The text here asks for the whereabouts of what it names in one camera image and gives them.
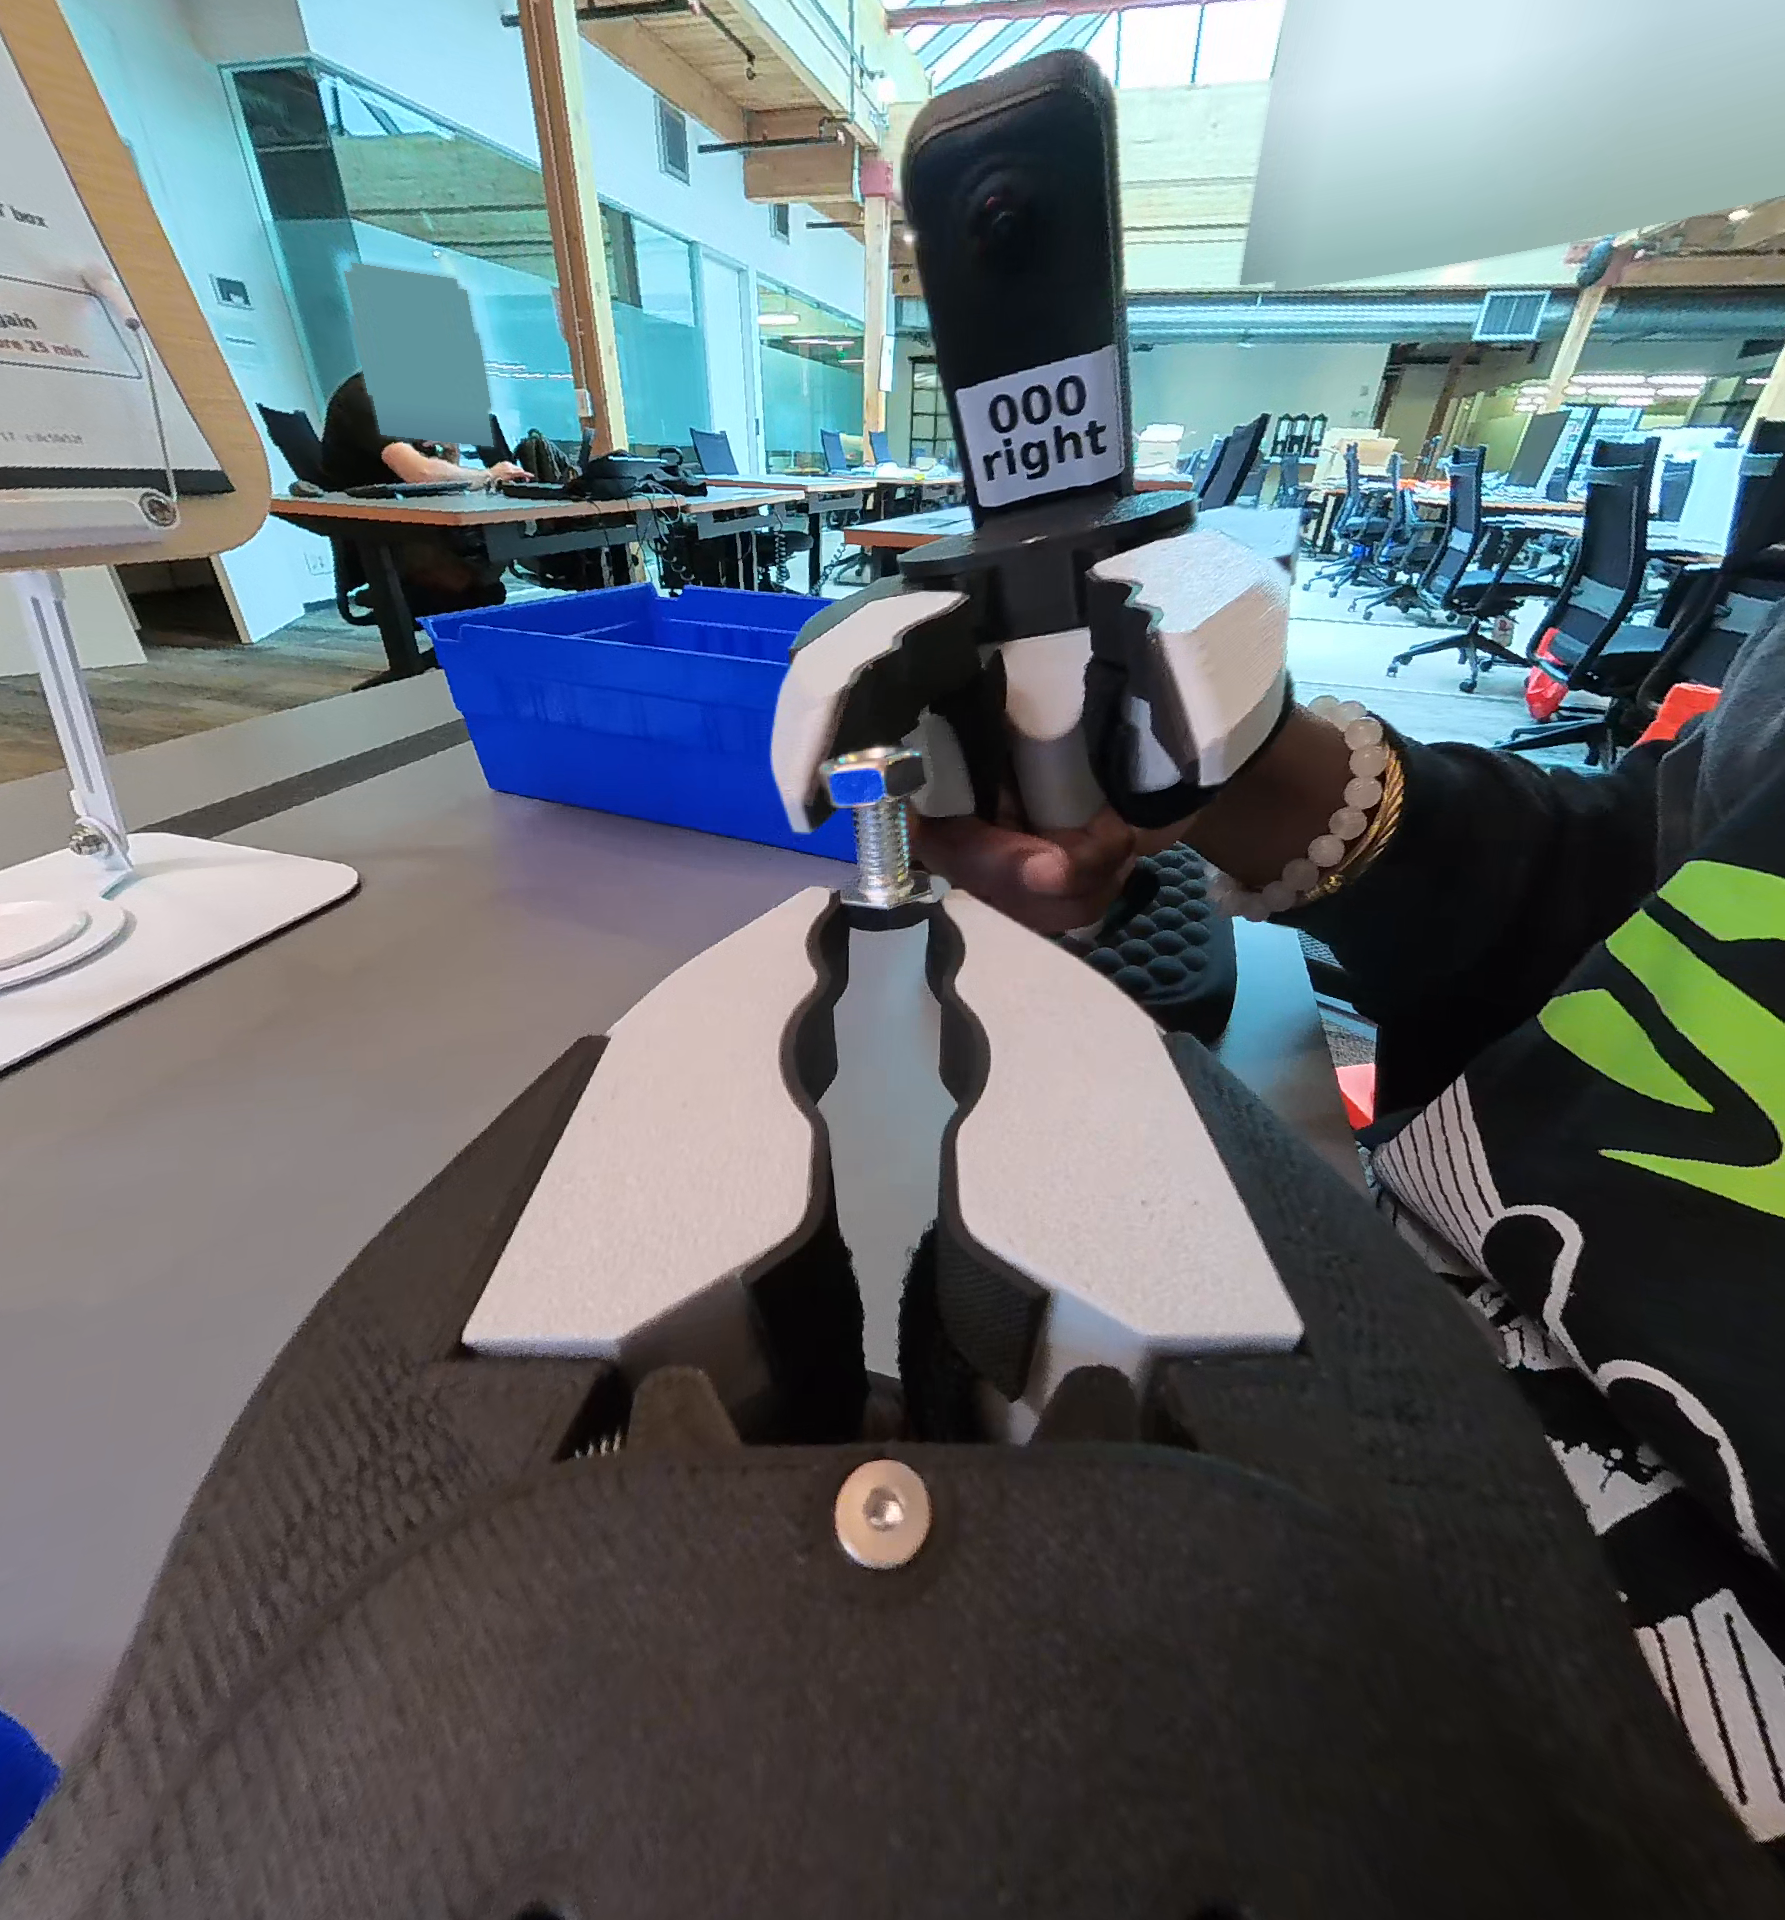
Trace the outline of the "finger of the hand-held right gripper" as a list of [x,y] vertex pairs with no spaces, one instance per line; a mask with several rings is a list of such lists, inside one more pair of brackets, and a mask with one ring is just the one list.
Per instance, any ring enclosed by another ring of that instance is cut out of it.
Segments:
[[968,597],[871,589],[835,598],[793,642],[772,725],[772,775],[790,832],[830,819],[822,761],[905,742],[968,686]]
[[1099,789],[1220,793],[1286,708],[1286,572],[1232,533],[1099,559],[1091,659],[1112,681]]

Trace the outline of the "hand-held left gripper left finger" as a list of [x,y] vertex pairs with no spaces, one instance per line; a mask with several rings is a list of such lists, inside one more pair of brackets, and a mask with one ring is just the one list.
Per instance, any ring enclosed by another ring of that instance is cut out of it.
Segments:
[[788,1064],[830,986],[803,888],[625,1013],[477,1305],[467,1354],[765,1361],[751,1285],[813,1224],[813,1093]]

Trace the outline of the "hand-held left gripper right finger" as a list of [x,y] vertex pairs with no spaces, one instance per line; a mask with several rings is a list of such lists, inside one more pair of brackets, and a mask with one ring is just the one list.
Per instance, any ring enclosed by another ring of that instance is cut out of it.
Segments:
[[1091,966],[950,892],[927,914],[942,1006],[938,1315],[1007,1407],[1073,1369],[1137,1396],[1178,1357],[1304,1347],[1263,1234],[1153,1018]]

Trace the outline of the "short silver bolt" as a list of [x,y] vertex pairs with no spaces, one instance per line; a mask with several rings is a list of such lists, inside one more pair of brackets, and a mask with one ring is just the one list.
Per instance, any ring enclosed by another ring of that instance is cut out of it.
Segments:
[[889,917],[942,896],[935,876],[914,865],[908,805],[849,812],[856,828],[856,882],[843,888],[843,907]]

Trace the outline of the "person's right forearm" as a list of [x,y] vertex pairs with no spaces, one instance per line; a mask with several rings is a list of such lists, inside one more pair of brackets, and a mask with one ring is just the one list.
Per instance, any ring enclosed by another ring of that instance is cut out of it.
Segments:
[[1429,1104],[1529,1023],[1685,852],[1717,713],[1615,769],[1456,742],[1407,751],[1384,858],[1293,926],[1376,1027],[1376,1126]]

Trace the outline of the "person's right hand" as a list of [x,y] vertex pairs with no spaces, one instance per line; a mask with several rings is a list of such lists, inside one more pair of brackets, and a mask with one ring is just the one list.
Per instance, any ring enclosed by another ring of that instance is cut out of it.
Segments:
[[1188,843],[1215,871],[1246,892],[1280,882],[1343,805],[1352,745],[1304,704],[1293,704],[1280,736],[1256,754],[1194,819],[1139,832],[1116,812],[1097,812],[1085,828],[914,819],[916,862],[991,908],[1035,934],[1097,926],[1119,896],[1131,865],[1168,843]]

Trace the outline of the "wooden office desk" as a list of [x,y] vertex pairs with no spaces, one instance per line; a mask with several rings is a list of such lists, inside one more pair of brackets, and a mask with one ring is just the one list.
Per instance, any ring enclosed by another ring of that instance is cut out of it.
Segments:
[[772,511],[803,500],[803,491],[634,492],[611,500],[561,492],[277,492],[267,499],[267,514],[355,550],[388,657],[388,668],[368,681],[368,689],[373,689],[412,681],[434,665],[402,598],[400,559],[417,541],[477,533],[492,561],[539,561],[575,550],[611,553],[634,541],[654,546],[658,533],[676,528],[702,539],[762,533]]
[[843,531],[843,546],[859,559],[864,582],[877,589],[902,575],[902,559],[925,541],[966,539],[972,516],[966,505],[942,505],[925,514],[856,522]]

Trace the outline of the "black honeycomb wrist pad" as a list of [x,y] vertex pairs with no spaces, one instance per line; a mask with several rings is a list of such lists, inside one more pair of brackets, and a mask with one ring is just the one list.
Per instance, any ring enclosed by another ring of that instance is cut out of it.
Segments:
[[1233,926],[1187,843],[1143,852],[1109,917],[1054,937],[1119,986],[1163,1031],[1215,1049],[1240,995]]

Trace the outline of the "gold bangle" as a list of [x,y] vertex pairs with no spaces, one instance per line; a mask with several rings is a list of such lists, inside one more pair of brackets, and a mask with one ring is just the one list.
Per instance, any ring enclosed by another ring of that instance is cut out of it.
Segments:
[[1368,812],[1368,823],[1366,832],[1343,843],[1343,858],[1340,865],[1324,868],[1312,888],[1304,892],[1304,907],[1317,907],[1317,901],[1333,901],[1335,892],[1343,892],[1366,868],[1375,868],[1393,832],[1401,828],[1401,817],[1407,817],[1407,751],[1401,745],[1384,745],[1384,767],[1376,775],[1376,808]]

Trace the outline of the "row of black office chairs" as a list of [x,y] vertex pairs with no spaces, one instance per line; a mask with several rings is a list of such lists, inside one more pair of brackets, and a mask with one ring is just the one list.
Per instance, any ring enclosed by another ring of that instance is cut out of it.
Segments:
[[1638,736],[1642,686],[1697,582],[1725,559],[1746,447],[1720,430],[1642,431],[1634,409],[1535,418],[1514,467],[1493,473],[1485,444],[1439,453],[1426,476],[1368,468],[1304,491],[1280,531],[1299,617],[1407,617],[1416,635],[1384,659],[1398,681],[1441,659],[1461,697],[1493,675],[1522,697],[1533,646],[1558,623],[1582,657],[1548,725],[1500,740],[1506,754],[1615,767]]

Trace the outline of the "white document stand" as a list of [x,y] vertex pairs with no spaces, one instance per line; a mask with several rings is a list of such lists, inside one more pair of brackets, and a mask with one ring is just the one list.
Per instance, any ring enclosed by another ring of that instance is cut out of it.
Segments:
[[170,533],[167,492],[0,492],[0,561],[66,754],[62,852],[0,868],[0,1078],[355,896],[339,862],[129,832],[76,657],[62,561]]

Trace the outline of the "black office chair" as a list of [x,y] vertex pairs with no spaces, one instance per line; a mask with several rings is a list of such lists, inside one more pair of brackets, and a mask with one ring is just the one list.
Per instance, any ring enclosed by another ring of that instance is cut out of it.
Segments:
[[[329,492],[323,437],[304,412],[256,409],[271,447],[295,468],[295,499]],[[350,541],[329,539],[332,610],[350,630],[373,630],[370,582]]]

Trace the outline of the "instruction sign board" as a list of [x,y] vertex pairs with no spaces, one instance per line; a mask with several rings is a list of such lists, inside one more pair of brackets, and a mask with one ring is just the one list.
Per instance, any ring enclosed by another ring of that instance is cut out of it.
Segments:
[[158,224],[129,149],[53,0],[0,0],[0,43],[73,180],[112,280],[137,313],[147,347],[230,476],[230,492],[178,492],[178,522],[153,546],[9,550],[0,572],[29,561],[186,561],[235,550],[267,516],[265,440]]

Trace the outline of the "printed instruction sheet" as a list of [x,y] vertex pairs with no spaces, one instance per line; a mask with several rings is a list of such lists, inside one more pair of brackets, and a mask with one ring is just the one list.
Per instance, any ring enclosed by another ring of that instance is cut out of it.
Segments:
[[0,492],[233,492],[0,34]]

